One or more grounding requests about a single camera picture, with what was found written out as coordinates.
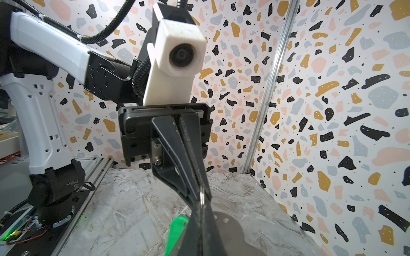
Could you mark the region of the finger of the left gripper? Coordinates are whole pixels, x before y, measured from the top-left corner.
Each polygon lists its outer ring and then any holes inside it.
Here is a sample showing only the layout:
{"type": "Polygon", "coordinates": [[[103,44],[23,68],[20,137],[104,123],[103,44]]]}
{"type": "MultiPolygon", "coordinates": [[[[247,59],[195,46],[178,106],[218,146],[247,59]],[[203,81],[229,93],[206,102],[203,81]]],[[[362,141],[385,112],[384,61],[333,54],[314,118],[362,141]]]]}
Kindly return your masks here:
{"type": "Polygon", "coordinates": [[[181,114],[179,118],[179,132],[192,166],[200,201],[210,202],[212,195],[202,157],[201,125],[199,116],[196,113],[181,114]]]}
{"type": "Polygon", "coordinates": [[[190,208],[194,208],[200,197],[179,132],[179,118],[167,115],[151,119],[152,171],[190,208]]]}

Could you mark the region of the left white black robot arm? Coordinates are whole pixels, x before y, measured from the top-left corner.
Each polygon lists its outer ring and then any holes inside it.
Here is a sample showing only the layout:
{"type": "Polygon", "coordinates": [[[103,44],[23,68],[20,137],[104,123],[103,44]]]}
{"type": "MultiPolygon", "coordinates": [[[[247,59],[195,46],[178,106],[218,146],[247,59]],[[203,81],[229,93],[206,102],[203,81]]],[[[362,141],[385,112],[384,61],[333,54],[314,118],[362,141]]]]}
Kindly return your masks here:
{"type": "Polygon", "coordinates": [[[40,224],[53,226],[73,214],[74,196],[88,187],[85,170],[69,150],[53,95],[60,70],[101,100],[120,104],[126,165],[149,157],[154,174],[193,206],[207,191],[204,158],[210,108],[189,103],[206,39],[187,1],[153,5],[143,59],[132,64],[91,45],[113,33],[133,6],[126,1],[99,34],[85,37],[25,1],[1,3],[1,87],[14,105],[29,153],[28,203],[40,224]]]}

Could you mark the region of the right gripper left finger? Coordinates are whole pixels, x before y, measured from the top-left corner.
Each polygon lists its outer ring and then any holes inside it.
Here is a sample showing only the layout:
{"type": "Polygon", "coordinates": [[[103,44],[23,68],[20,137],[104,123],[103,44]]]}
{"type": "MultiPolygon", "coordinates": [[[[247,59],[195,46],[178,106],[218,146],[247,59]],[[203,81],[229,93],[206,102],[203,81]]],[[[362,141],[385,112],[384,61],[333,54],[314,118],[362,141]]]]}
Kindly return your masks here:
{"type": "Polygon", "coordinates": [[[204,254],[204,207],[203,204],[197,203],[192,210],[182,242],[183,256],[202,256],[204,254]]]}

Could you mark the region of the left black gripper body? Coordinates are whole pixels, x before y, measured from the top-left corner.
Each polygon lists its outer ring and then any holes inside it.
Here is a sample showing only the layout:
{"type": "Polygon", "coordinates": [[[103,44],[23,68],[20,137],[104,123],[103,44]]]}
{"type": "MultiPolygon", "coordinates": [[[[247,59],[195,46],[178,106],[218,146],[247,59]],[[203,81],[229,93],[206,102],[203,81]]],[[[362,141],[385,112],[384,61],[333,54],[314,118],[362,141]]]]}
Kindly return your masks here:
{"type": "Polygon", "coordinates": [[[176,105],[122,107],[119,111],[121,143],[126,166],[148,158],[151,153],[151,119],[157,116],[176,116],[195,112],[200,119],[201,153],[207,156],[210,139],[211,108],[206,103],[184,103],[176,105]]]}

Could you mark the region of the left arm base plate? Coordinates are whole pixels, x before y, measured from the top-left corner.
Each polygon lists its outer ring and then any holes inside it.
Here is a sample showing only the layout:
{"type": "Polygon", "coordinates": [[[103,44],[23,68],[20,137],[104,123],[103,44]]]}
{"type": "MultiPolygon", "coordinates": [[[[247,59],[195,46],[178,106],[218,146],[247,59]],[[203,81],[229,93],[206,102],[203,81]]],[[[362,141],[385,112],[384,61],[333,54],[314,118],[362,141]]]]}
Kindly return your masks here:
{"type": "Polygon", "coordinates": [[[67,241],[91,196],[82,189],[74,195],[72,212],[62,221],[52,225],[40,224],[32,207],[13,217],[11,224],[1,234],[2,256],[57,256],[67,241]]]}

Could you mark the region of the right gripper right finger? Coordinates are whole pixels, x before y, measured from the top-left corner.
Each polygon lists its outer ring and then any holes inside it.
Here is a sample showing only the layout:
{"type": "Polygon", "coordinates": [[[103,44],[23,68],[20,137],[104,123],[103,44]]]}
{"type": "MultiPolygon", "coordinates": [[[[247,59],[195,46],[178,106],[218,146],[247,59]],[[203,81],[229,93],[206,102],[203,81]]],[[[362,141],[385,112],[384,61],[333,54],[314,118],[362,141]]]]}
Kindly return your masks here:
{"type": "Polygon", "coordinates": [[[201,248],[203,256],[227,256],[209,202],[201,206],[201,248]]]}

